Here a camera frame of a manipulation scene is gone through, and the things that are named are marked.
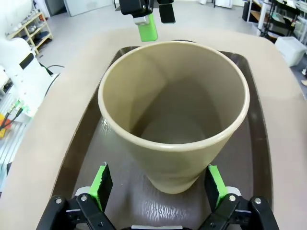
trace white bin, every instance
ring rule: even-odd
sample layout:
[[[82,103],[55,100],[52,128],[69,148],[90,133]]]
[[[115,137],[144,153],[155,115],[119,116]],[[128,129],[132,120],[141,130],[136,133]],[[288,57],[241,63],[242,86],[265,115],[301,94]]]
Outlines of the white bin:
[[[302,59],[306,46],[300,43],[295,37],[279,37],[275,47],[282,54],[288,66],[296,66]]]

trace beige cup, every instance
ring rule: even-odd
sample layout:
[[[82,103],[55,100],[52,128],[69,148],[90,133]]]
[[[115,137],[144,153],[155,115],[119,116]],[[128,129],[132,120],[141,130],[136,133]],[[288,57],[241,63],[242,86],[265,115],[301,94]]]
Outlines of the beige cup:
[[[162,192],[187,190],[244,120],[249,90],[220,52],[191,42],[139,47],[106,71],[102,116]]]

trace tray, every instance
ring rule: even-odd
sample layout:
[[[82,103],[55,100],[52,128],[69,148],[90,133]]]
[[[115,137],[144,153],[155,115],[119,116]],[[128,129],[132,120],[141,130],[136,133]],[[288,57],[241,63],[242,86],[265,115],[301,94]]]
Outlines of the tray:
[[[135,49],[119,50],[111,64]],[[264,196],[272,205],[272,173],[266,129],[255,83],[247,60],[222,52],[243,72],[250,89],[248,115],[214,159],[226,186],[239,188],[244,198]],[[143,171],[118,142],[118,137],[101,117],[97,91],[80,122],[59,172],[54,195],[70,198],[76,190],[90,186],[99,166],[107,161],[113,189],[106,215],[117,229],[135,225],[181,225],[197,229],[210,213],[203,174],[187,191],[164,194],[155,189]]]

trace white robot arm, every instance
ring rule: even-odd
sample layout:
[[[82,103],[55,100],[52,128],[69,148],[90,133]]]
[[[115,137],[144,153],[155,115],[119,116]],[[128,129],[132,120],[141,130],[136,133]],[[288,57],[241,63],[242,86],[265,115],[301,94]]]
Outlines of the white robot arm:
[[[26,18],[31,8],[31,0],[0,0],[0,65],[13,81],[18,97],[29,107],[29,116],[42,103],[51,77],[24,39],[8,40],[5,34]]]

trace metal screw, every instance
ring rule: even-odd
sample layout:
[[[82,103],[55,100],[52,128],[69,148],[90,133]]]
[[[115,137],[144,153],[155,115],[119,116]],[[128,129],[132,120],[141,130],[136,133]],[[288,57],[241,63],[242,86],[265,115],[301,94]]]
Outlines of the metal screw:
[[[235,197],[234,195],[231,195],[231,196],[229,197],[229,200],[230,200],[230,201],[235,201],[235,200],[236,200],[236,197]]]
[[[56,203],[57,203],[57,204],[62,203],[62,199],[61,199],[61,198],[56,199]]]
[[[256,203],[256,204],[261,204],[260,198],[256,198],[256,199],[255,199],[255,203]]]
[[[86,201],[87,200],[87,196],[85,196],[85,195],[81,196],[81,200],[82,201]]]

